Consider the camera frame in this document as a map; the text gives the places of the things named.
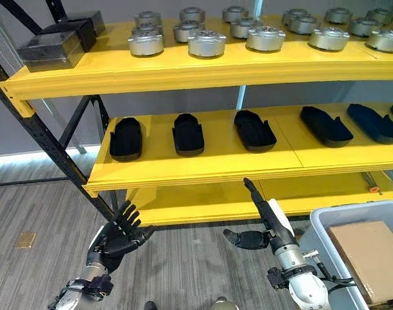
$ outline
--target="round metal cylinder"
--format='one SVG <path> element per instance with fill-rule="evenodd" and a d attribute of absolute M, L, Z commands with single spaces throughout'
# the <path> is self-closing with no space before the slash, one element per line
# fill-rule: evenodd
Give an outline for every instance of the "round metal cylinder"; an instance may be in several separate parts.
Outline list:
<path fill-rule="evenodd" d="M 393 52 L 393 30 L 373 31 L 367 45 L 382 52 Z"/>
<path fill-rule="evenodd" d="M 325 12 L 324 20 L 333 24 L 347 24 L 351 17 L 351 11 L 346 8 L 330 8 Z"/>
<path fill-rule="evenodd" d="M 141 23 L 154 23 L 155 25 L 162 25 L 162 18 L 160 13 L 153 11 L 144 11 L 134 16 L 136 25 Z"/>
<path fill-rule="evenodd" d="M 189 37 L 194 36 L 196 32 L 204 28 L 205 25 L 198 21 L 182 21 L 180 24 L 173 27 L 173 35 L 176 42 L 185 43 L 188 41 Z"/>
<path fill-rule="evenodd" d="M 322 30 L 314 29 L 309 45 L 323 50 L 343 50 L 350 35 L 340 28 L 327 27 Z"/>
<path fill-rule="evenodd" d="M 290 244 L 275 251 L 275 257 L 283 271 L 307 265 L 298 245 Z"/>
<path fill-rule="evenodd" d="M 242 17 L 230 24 L 230 34 L 233 37 L 246 39 L 248 37 L 248 30 L 253 27 L 262 26 L 263 22 L 254 19 L 253 17 Z"/>
<path fill-rule="evenodd" d="M 205 21 L 205 11 L 196 6 L 190 6 L 188 8 L 184 8 L 179 12 L 179 19 L 181 21 Z"/>
<path fill-rule="evenodd" d="M 285 40 L 284 31 L 274 27 L 256 27 L 248 31 L 247 48 L 271 52 L 280 50 Z"/>
<path fill-rule="evenodd" d="M 154 31 L 136 32 L 127 41 L 130 53 L 135 56 L 150 56 L 163 51 L 163 36 Z"/>
<path fill-rule="evenodd" d="M 387 25 L 392 22 L 392 12 L 385 10 L 384 8 L 369 10 L 365 17 L 379 21 L 383 25 Z"/>
<path fill-rule="evenodd" d="M 317 19 L 308 14 L 292 18 L 288 25 L 288 29 L 296 34 L 311 34 L 312 31 L 318 27 L 318 24 Z"/>
<path fill-rule="evenodd" d="M 368 37 L 371 32 L 378 31 L 383 25 L 379 21 L 367 19 L 366 17 L 359 17 L 351 21 L 348 26 L 348 32 L 359 37 Z"/>
<path fill-rule="evenodd" d="M 297 16 L 304 16 L 307 14 L 308 14 L 307 10 L 303 8 L 291 8 L 290 10 L 285 11 L 284 14 L 282 15 L 282 23 L 288 26 L 292 18 Z"/>
<path fill-rule="evenodd" d="M 215 31 L 203 30 L 188 38 L 189 54 L 198 57 L 222 55 L 227 37 Z"/>
<path fill-rule="evenodd" d="M 146 31 L 154 31 L 157 34 L 163 35 L 162 25 L 157 25 L 155 23 L 147 22 L 147 23 L 140 23 L 132 30 L 132 34 L 136 32 L 146 32 Z"/>
<path fill-rule="evenodd" d="M 249 11 L 243 6 L 233 5 L 222 11 L 222 20 L 226 23 L 237 21 L 242 17 L 248 16 Z"/>

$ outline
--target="yellow shelf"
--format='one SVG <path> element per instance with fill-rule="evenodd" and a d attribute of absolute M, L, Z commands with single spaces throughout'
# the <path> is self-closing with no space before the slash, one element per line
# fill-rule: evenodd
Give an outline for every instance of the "yellow shelf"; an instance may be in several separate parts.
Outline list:
<path fill-rule="evenodd" d="M 370 193 L 361 174 L 307 176 L 255 181 L 266 199 L 276 198 L 287 216 L 309 214 L 314 209 L 393 200 L 393 183 L 382 173 L 372 173 L 382 195 Z M 128 191 L 144 225 L 247 220 L 259 218 L 242 181 L 146 187 Z"/>
<path fill-rule="evenodd" d="M 388 103 L 369 106 L 380 114 L 390 108 Z M 143 152 L 138 160 L 123 163 L 109 154 L 110 132 L 120 118 L 111 119 L 85 189 L 97 196 L 99 191 L 239 181 L 245 176 L 258 180 L 393 169 L 393 145 L 366 137 L 346 115 L 347 104 L 317 107 L 332 117 L 341 116 L 354 135 L 349 145 L 331 149 L 320 144 L 302 124 L 299 106 L 253 108 L 250 110 L 261 119 L 269 120 L 277 144 L 268 152 L 252 154 L 237 135 L 235 112 L 226 110 L 194 114 L 202 124 L 205 151 L 194 158 L 183 158 L 176 154 L 172 137 L 177 114 L 138 116 Z"/>
<path fill-rule="evenodd" d="M 266 110 L 258 114 L 266 119 Z M 172 127 L 178 114 L 138 116 L 143 133 L 143 150 L 138 160 L 128 163 L 113 160 L 109 153 L 110 132 L 121 118 L 111 119 L 96 163 L 85 188 L 92 196 L 98 191 L 158 185 L 184 185 L 236 181 L 242 176 L 262 178 L 269 171 L 299 169 L 301 163 L 279 129 L 269 119 L 277 138 L 266 153 L 247 152 L 234 126 L 231 110 L 195 113 L 202 124 L 205 150 L 193 158 L 176 154 Z"/>
<path fill-rule="evenodd" d="M 279 16 L 263 19 L 268 25 L 280 26 Z M 248 51 L 243 40 L 231 38 L 228 24 L 208 18 L 207 28 L 228 37 L 225 53 L 216 59 L 196 59 L 188 55 L 186 44 L 174 41 L 172 27 L 176 23 L 163 21 L 166 47 L 156 57 L 130 55 L 126 39 L 133 22 L 110 24 L 75 68 L 29 73 L 24 67 L 0 85 L 9 97 L 24 100 L 269 83 L 393 79 L 393 55 L 361 47 L 356 37 L 343 51 L 330 53 L 309 47 L 308 36 L 287 32 L 280 52 L 261 54 Z"/>

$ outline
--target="silver metal part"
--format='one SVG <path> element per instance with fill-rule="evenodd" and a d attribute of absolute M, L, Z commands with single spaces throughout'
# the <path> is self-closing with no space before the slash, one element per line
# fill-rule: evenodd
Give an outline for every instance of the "silver metal part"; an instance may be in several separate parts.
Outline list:
<path fill-rule="evenodd" d="M 318 255 L 319 255 L 318 250 L 309 250 L 307 252 L 302 253 L 302 256 L 304 257 L 304 259 L 314 258 L 314 257 L 317 257 Z"/>
<path fill-rule="evenodd" d="M 198 21 L 182 21 L 173 27 L 173 35 L 177 42 L 187 42 L 189 37 L 205 29 L 205 24 Z"/>
<path fill-rule="evenodd" d="M 288 29 L 296 34 L 311 34 L 315 28 L 318 28 L 319 22 L 310 15 L 296 16 L 289 22 Z"/>
<path fill-rule="evenodd" d="M 256 27 L 248 31 L 247 47 L 260 51 L 280 50 L 285 40 L 284 31 L 269 27 Z"/>
<path fill-rule="evenodd" d="M 222 11 L 222 20 L 231 23 L 242 17 L 248 16 L 249 11 L 243 6 L 233 5 Z"/>
<path fill-rule="evenodd" d="M 291 8 L 290 10 L 285 11 L 284 14 L 282 15 L 282 23 L 288 26 L 292 18 L 295 18 L 297 16 L 304 16 L 307 14 L 308 11 L 303 8 Z"/>
<path fill-rule="evenodd" d="M 136 32 L 144 32 L 144 31 L 154 31 L 157 34 L 163 35 L 162 25 L 157 25 L 151 22 L 138 24 L 135 28 L 133 28 L 132 34 L 135 34 Z"/>
<path fill-rule="evenodd" d="M 327 27 L 322 30 L 314 29 L 309 45 L 323 50 L 343 50 L 347 45 L 350 35 L 340 28 Z"/>
<path fill-rule="evenodd" d="M 215 31 L 203 30 L 189 37 L 189 54 L 199 57 L 222 55 L 227 37 Z"/>
<path fill-rule="evenodd" d="M 375 8 L 373 10 L 369 10 L 365 17 L 379 21 L 383 25 L 387 25 L 392 22 L 393 15 L 392 12 L 385 10 L 384 8 Z"/>
<path fill-rule="evenodd" d="M 324 283 L 312 273 L 289 279 L 289 293 L 300 309 L 332 310 Z"/>
<path fill-rule="evenodd" d="M 219 297 L 210 310 L 239 310 L 238 306 L 228 301 L 225 297 Z"/>
<path fill-rule="evenodd" d="M 83 268 L 79 278 L 92 281 L 93 278 L 107 273 L 107 269 L 102 264 L 94 262 Z M 81 285 L 72 286 L 71 283 L 70 286 L 78 289 L 83 288 Z M 96 309 L 97 305 L 97 300 L 91 296 L 85 295 L 81 292 L 67 291 L 57 303 L 55 308 L 57 310 L 92 310 Z"/>
<path fill-rule="evenodd" d="M 368 19 L 366 17 L 359 17 L 351 21 L 348 26 L 348 32 L 359 37 L 368 37 L 371 32 L 380 30 L 383 25 L 379 21 Z"/>
<path fill-rule="evenodd" d="M 254 27 L 262 26 L 263 22 L 254 19 L 253 17 L 242 17 L 230 24 L 230 34 L 233 37 L 246 39 L 248 37 L 248 30 Z"/>
<path fill-rule="evenodd" d="M 136 25 L 141 23 L 154 23 L 156 25 L 162 25 L 162 18 L 160 13 L 153 11 L 144 11 L 138 13 L 138 15 L 134 16 L 134 20 Z"/>
<path fill-rule="evenodd" d="M 393 52 L 393 30 L 373 31 L 367 45 L 382 52 Z"/>
<path fill-rule="evenodd" d="M 275 251 L 275 257 L 283 271 L 308 265 L 298 245 L 289 244 Z"/>
<path fill-rule="evenodd" d="M 136 32 L 127 41 L 130 53 L 135 56 L 150 56 L 163 51 L 163 36 L 154 31 Z"/>
<path fill-rule="evenodd" d="M 347 24 L 352 17 L 352 12 L 346 8 L 330 8 L 325 12 L 324 20 L 333 24 Z"/>
<path fill-rule="evenodd" d="M 179 19 L 181 21 L 199 21 L 203 23 L 205 22 L 205 11 L 196 6 L 190 6 L 179 12 Z"/>

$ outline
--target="person's shoe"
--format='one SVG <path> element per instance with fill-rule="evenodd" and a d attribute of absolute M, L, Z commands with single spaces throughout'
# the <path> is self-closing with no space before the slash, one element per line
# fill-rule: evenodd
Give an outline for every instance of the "person's shoe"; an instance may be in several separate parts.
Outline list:
<path fill-rule="evenodd" d="M 157 310 L 156 304 L 154 302 L 147 302 L 145 304 L 145 310 Z"/>

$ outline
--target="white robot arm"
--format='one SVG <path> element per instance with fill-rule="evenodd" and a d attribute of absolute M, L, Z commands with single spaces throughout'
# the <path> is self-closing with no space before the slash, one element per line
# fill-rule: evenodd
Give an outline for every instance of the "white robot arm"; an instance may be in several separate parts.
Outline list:
<path fill-rule="evenodd" d="M 288 289 L 292 299 L 303 310 L 331 310 L 328 302 L 329 292 L 342 287 L 353 286 L 352 278 L 337 279 L 331 276 L 324 264 L 318 259 L 317 251 L 301 252 L 294 231 L 281 207 L 275 199 L 264 201 L 255 185 L 248 178 L 244 179 L 245 187 L 251 192 L 252 201 L 258 209 L 266 231 L 232 232 L 223 231 L 226 238 L 236 247 L 242 249 L 264 249 L 271 246 L 281 268 L 270 268 L 268 280 L 274 289 Z M 313 265 L 307 263 L 307 258 L 313 258 L 324 278 L 317 277 Z M 330 281 L 337 286 L 327 290 L 323 281 Z"/>

